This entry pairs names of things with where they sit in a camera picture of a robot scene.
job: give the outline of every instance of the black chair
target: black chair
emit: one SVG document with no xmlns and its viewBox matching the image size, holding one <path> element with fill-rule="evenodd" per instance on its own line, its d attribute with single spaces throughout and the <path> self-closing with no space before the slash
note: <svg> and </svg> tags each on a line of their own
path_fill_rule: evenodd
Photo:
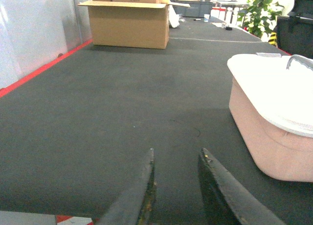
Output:
<svg viewBox="0 0 313 225">
<path fill-rule="evenodd" d="M 205 148 L 199 156 L 199 181 L 209 225 L 283 225 Z"/>
<path fill-rule="evenodd" d="M 289 17 L 277 18 L 277 46 L 289 54 L 313 59 L 313 20 Z"/>
<path fill-rule="evenodd" d="M 278 17 L 278 48 L 313 59 L 313 0 L 294 0 L 289 17 Z"/>
</svg>

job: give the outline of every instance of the potted plant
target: potted plant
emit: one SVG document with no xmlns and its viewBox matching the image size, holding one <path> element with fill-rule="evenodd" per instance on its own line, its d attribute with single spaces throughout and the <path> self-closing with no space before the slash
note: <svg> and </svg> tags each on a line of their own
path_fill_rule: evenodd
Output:
<svg viewBox="0 0 313 225">
<path fill-rule="evenodd" d="M 276 17 L 282 14 L 283 6 L 277 0 L 247 0 L 249 7 L 243 27 L 259 38 L 265 33 L 267 36 L 276 26 Z"/>
</svg>

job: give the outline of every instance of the red white stripe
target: red white stripe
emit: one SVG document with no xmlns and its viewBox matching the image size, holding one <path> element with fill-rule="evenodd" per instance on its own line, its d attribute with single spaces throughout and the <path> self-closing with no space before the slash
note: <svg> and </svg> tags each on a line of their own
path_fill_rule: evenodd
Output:
<svg viewBox="0 0 313 225">
<path fill-rule="evenodd" d="M 90 218 L 57 215 L 58 225 L 93 225 Z"/>
</svg>

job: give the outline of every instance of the table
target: table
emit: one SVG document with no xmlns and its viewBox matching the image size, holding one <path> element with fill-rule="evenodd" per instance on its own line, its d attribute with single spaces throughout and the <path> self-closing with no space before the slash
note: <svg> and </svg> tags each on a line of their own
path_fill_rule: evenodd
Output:
<svg viewBox="0 0 313 225">
<path fill-rule="evenodd" d="M 283 221 L 312 224 L 313 184 L 264 175 L 228 108 L 226 62 L 255 52 L 281 51 L 187 19 L 165 50 L 91 43 L 14 89 L 0 98 L 0 210 L 100 217 L 154 148 L 153 222 L 204 224 L 205 147 Z"/>
<path fill-rule="evenodd" d="M 232 20 L 233 20 L 233 12 L 235 10 L 235 7 L 241 7 L 241 8 L 247 8 L 249 6 L 248 3 L 246 2 L 238 2 L 238 1 L 216 1 L 215 2 L 215 6 L 218 6 L 218 7 L 226 7 L 226 10 L 225 10 L 225 17 L 224 17 L 224 20 L 226 19 L 226 15 L 227 15 L 227 12 L 228 12 L 228 7 L 231 7 L 232 10 L 232 14 L 231 14 L 231 17 L 230 17 L 230 23 L 232 23 Z"/>
</svg>

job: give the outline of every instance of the white floor line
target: white floor line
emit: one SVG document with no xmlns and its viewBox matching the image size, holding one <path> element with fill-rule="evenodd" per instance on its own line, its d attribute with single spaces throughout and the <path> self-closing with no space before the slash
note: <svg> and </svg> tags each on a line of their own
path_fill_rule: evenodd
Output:
<svg viewBox="0 0 313 225">
<path fill-rule="evenodd" d="M 222 42 L 222 43 L 264 43 L 262 41 L 259 41 L 259 42 L 242 42 L 242 41 L 224 41 L 224 40 L 198 39 L 198 38 L 170 38 L 170 39 L 195 40 L 195 41 L 206 41 L 206 42 Z"/>
</svg>

